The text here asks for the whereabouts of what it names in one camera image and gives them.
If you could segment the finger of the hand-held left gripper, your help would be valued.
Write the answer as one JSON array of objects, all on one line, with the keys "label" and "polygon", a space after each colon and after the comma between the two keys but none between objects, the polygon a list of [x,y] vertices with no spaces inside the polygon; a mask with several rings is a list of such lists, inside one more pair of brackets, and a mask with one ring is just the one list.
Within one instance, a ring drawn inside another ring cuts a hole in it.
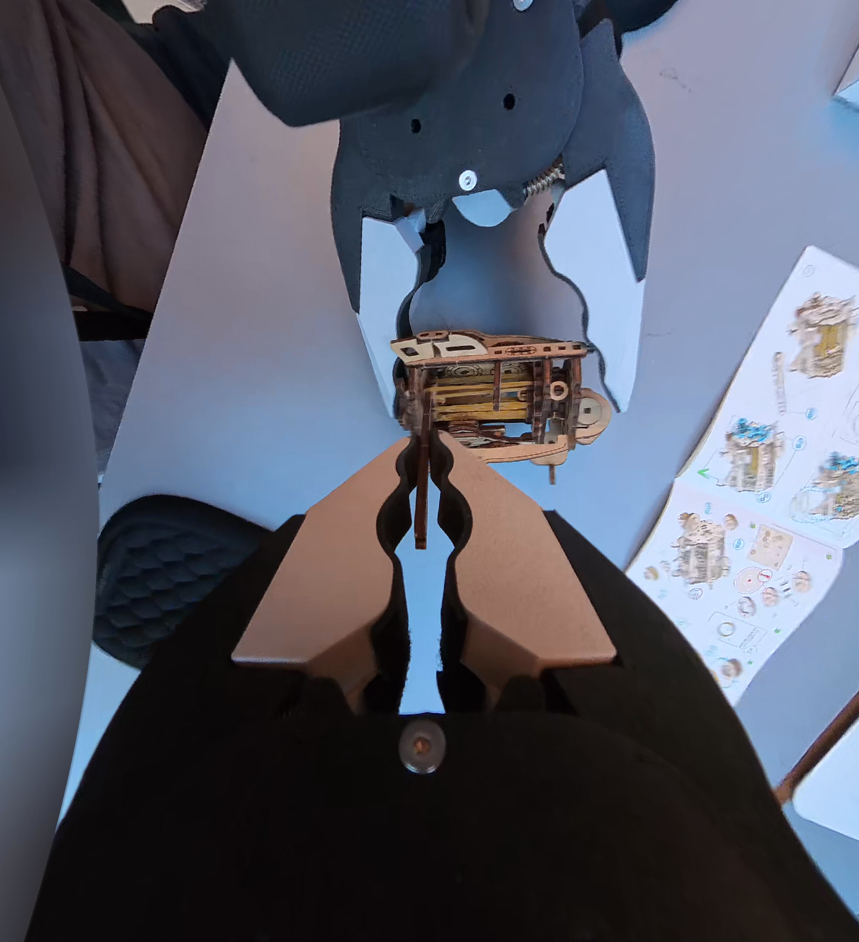
[{"label": "finger of the hand-held left gripper", "polygon": [[395,222],[363,219],[358,323],[390,418],[395,418],[393,370],[397,360],[390,344],[399,336],[400,309],[418,286],[425,226],[423,208]]},{"label": "finger of the hand-held left gripper", "polygon": [[557,180],[551,195],[545,257],[583,300],[584,336],[600,356],[608,396],[624,412],[635,383],[645,283],[635,275],[605,171],[567,189]]}]

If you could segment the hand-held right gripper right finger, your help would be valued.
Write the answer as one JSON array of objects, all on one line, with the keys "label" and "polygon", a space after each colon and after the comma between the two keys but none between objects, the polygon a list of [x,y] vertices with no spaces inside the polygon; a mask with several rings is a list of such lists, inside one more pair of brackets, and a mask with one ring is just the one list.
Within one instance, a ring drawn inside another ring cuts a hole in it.
[{"label": "hand-held right gripper right finger", "polygon": [[612,663],[617,651],[541,507],[449,434],[431,436],[439,524],[453,543],[438,688],[482,711],[513,677]]}]

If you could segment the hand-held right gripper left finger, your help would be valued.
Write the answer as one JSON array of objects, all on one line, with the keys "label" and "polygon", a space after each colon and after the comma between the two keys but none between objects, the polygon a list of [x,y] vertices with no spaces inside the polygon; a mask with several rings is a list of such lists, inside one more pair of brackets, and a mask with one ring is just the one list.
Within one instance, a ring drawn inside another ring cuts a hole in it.
[{"label": "hand-held right gripper left finger", "polygon": [[353,709],[398,712],[411,641],[395,550],[412,526],[417,444],[395,443],[308,510],[234,661],[331,678]]}]

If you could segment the thin wooden strip part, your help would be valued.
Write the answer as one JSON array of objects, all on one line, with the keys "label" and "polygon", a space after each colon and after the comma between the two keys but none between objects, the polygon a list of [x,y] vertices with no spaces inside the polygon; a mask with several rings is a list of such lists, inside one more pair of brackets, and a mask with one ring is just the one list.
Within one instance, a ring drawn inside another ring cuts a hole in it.
[{"label": "thin wooden strip part", "polygon": [[432,431],[432,391],[423,391],[422,418],[417,456],[416,498],[413,517],[416,550],[427,547],[428,481],[430,477],[430,438]]}]

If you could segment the wooden submarine model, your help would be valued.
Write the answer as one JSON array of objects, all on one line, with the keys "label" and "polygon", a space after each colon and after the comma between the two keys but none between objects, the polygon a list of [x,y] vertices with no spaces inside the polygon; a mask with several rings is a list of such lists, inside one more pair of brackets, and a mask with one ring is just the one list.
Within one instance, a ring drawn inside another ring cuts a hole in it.
[{"label": "wooden submarine model", "polygon": [[447,431],[488,464],[563,465],[605,431],[612,406],[583,383],[585,341],[434,331],[396,339],[395,414]]}]

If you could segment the black quilted cushion pad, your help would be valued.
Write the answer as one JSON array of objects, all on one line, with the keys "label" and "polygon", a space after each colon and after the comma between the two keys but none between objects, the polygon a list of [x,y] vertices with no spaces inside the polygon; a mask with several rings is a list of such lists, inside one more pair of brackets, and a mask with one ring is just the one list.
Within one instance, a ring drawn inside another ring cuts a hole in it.
[{"label": "black quilted cushion pad", "polygon": [[98,538],[93,641],[142,669],[158,642],[259,546],[264,527],[186,497],[141,497]]}]

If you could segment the illustrated assembly booklet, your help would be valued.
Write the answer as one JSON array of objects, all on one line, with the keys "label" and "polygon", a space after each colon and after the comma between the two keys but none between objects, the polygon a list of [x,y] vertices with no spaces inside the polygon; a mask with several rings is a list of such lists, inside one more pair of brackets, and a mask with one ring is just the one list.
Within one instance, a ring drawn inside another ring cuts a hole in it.
[{"label": "illustrated assembly booklet", "polygon": [[731,704],[859,541],[859,269],[806,248],[627,575]]}]

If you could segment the person's clothing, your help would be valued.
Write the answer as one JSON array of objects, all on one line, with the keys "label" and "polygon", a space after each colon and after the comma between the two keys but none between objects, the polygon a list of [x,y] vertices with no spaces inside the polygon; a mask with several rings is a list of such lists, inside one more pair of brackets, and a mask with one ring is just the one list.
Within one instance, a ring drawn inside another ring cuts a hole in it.
[{"label": "person's clothing", "polygon": [[0,1],[0,86],[83,341],[147,337],[206,141],[211,62],[184,14]]}]

